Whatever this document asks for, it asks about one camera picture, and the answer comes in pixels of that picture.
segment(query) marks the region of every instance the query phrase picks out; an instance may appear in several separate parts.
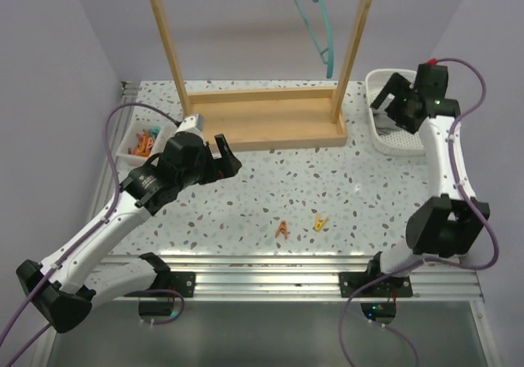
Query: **speckled tabletop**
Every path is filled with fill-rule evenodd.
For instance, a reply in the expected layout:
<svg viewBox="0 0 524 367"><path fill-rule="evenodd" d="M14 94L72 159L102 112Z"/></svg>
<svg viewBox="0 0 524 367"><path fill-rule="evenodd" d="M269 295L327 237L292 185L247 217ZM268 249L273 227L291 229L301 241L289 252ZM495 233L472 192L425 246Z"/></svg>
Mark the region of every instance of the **speckled tabletop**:
<svg viewBox="0 0 524 367"><path fill-rule="evenodd" d="M189 81L188 91L329 85L318 81ZM111 254L372 255L404 237L407 219L427 197L424 157L388 157L369 137L365 88L350 82L344 147L238 152L237 177L182 191ZM137 100L180 118L173 82L142 82ZM137 108L137 119L160 120ZM129 167L119 165L120 177ZM328 216L314 231L316 213ZM289 239L275 238L285 220Z"/></svg>

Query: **purple wall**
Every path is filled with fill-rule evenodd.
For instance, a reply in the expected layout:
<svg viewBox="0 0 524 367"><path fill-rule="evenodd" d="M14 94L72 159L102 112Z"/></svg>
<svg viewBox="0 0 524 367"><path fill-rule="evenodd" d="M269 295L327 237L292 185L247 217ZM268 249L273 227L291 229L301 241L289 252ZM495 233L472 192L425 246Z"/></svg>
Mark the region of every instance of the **purple wall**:
<svg viewBox="0 0 524 367"><path fill-rule="evenodd" d="M482 290L504 365L524 365L524 0L463 0L436 46L436 57L462 57L477 66L487 82L485 105L466 120L463 150L477 196L491 204L500 241L500 260L480 272ZM450 97L463 108L479 97L479 84L467 70L451 66ZM487 234L472 251L472 261L487 261Z"/></svg>
<svg viewBox="0 0 524 367"><path fill-rule="evenodd" d="M172 79L148 0L80 1L121 79ZM185 79L325 79L292 0L164 1ZM352 78L425 60L460 1L374 0ZM337 75L359 0L325 2ZM318 7L307 6L323 32Z"/></svg>
<svg viewBox="0 0 524 367"><path fill-rule="evenodd" d="M55 251L85 221L120 83L79 0L0 0L0 26L3 328L24 296L16 267ZM29 307L0 365L42 326Z"/></svg>

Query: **wooden frame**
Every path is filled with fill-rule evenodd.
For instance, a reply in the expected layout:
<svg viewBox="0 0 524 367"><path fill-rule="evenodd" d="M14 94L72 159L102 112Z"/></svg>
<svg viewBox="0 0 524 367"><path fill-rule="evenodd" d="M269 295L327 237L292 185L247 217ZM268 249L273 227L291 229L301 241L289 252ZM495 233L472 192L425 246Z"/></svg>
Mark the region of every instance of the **wooden frame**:
<svg viewBox="0 0 524 367"><path fill-rule="evenodd" d="M205 136L233 150L343 146L342 103L373 0L360 0L337 86L187 93L162 0L150 0L184 115L206 118Z"/></svg>

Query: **white container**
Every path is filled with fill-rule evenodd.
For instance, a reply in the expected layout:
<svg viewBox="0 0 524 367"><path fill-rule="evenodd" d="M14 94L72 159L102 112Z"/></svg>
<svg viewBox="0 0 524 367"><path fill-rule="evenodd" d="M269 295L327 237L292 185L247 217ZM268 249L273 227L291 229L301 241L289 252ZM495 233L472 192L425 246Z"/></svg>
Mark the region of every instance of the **white container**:
<svg viewBox="0 0 524 367"><path fill-rule="evenodd" d="M366 98L368 101L369 126L371 129L371 140L373 146L379 152L387 154L388 156L423 156L424 146L422 145L418 133L412 135L402 130L380 136L375 127L371 104L394 72L401 74L411 83L415 80L417 75L417 72L414 70L385 69L372 70L366 76ZM382 103L382 108L386 107L387 103L391 101L392 98L389 97L390 96L388 96L384 103Z"/></svg>
<svg viewBox="0 0 524 367"><path fill-rule="evenodd" d="M155 144L151 149L149 156L156 154L157 152L164 151L165 144L176 132L176 127L174 125L162 125L161 123L155 123L150 121L141 121L134 120L128 127L128 130L125 132L122 142L118 146L116 151L116 156L125 161L126 164L131 166L141 166L143 165L148 157L144 156L134 156L128 153L128 150L133 150L138 144L137 134L141 134L143 130L153 129L155 127L160 127L160 132L156 137Z"/></svg>

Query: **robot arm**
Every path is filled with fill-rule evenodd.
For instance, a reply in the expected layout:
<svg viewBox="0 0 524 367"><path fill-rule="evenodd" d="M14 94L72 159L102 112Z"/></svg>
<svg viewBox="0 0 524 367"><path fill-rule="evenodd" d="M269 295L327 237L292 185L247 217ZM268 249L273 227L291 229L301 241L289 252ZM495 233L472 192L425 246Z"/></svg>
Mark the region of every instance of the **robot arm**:
<svg viewBox="0 0 524 367"><path fill-rule="evenodd" d="M180 191L193 184L213 183L237 174L242 164L231 153L225 137L215 136L221 157L213 158L209 145L204 143L202 127L202 116L185 118L161 154L129 172L120 184L120 199L111 213L108 212L110 205L106 206L66 245L40 264L27 260L18 267L16 274L26 295L51 269L55 270L32 302L58 333L67 332L82 322L93 306L126 293L162 285L167 266L153 254L144 254L141 259L116 269L92 272L120 240L162 206L174 201ZM55 262L63 252L101 219L103 225L56 267Z"/></svg>
<svg viewBox="0 0 524 367"><path fill-rule="evenodd" d="M466 254L482 230L482 223L471 211L456 188L449 150L454 158L461 185L486 219L490 207L478 202L463 161L460 125L453 136L451 125L460 115L459 103L445 98L448 71L445 66L421 64L413 86L399 74L393 74L378 94L372 107L378 109L389 97L387 115L402 129L419 132L429 168L429 199L413 214L406 225L405 239L390 250L373 257L365 273L351 284L352 288L369 283L384 274L402 270L427 255L449 258ZM400 288L408 272L398 272L386 280L389 289ZM373 294L373 287L368 293Z"/></svg>

